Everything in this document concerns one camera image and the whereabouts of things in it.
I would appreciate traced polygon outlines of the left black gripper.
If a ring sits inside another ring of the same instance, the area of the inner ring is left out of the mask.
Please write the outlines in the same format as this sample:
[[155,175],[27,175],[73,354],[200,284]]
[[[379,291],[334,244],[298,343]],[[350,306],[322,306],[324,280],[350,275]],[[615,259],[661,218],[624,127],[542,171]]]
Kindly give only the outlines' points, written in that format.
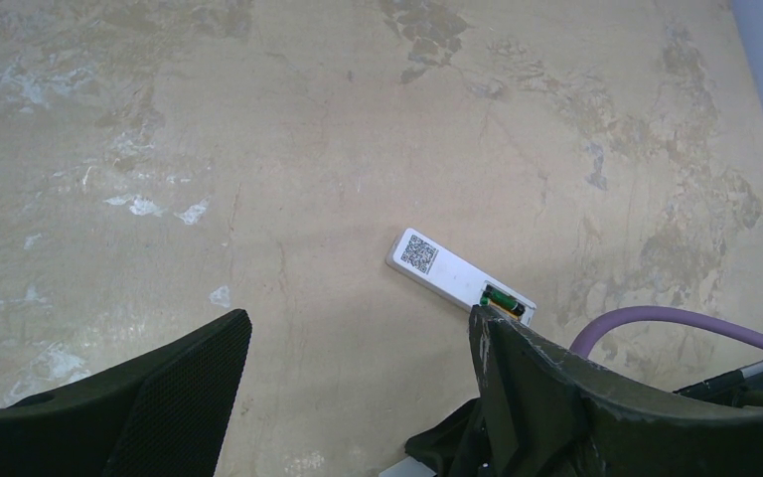
[[763,476],[763,408],[627,379],[476,306],[480,398],[404,444],[437,476]]

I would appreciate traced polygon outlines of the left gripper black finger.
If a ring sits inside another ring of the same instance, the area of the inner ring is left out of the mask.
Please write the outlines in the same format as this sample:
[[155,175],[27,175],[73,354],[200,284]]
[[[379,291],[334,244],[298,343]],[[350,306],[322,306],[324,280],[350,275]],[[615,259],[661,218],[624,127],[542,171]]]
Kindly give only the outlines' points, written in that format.
[[0,476],[211,476],[252,325],[235,309],[101,373],[0,408]]

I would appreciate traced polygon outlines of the gold AAA battery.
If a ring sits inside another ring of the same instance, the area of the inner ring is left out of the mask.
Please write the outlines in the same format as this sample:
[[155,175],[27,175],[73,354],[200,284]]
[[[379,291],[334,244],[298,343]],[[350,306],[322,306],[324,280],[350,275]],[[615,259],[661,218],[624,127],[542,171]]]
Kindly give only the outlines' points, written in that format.
[[513,310],[507,310],[501,307],[494,308],[494,311],[503,318],[515,320],[518,322],[521,322],[523,320],[524,314],[525,314],[525,312],[522,312],[521,314],[517,314]]

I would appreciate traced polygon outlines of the green AAA battery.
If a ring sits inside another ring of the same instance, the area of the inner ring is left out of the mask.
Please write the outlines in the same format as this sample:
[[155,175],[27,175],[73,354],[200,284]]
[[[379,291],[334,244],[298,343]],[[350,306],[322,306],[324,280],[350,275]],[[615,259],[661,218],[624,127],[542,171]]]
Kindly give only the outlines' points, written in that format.
[[487,284],[482,292],[479,304],[484,307],[504,308],[517,314],[527,311],[526,305],[511,294],[504,292],[491,284]]

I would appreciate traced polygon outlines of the white remote control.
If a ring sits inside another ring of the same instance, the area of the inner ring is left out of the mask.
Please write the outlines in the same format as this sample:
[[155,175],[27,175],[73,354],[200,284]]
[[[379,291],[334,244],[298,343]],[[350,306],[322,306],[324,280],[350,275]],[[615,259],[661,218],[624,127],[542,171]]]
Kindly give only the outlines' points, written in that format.
[[413,228],[403,231],[385,262],[465,310],[480,305],[485,286],[491,284],[526,305],[523,325],[530,325],[534,317],[536,305],[532,301]]

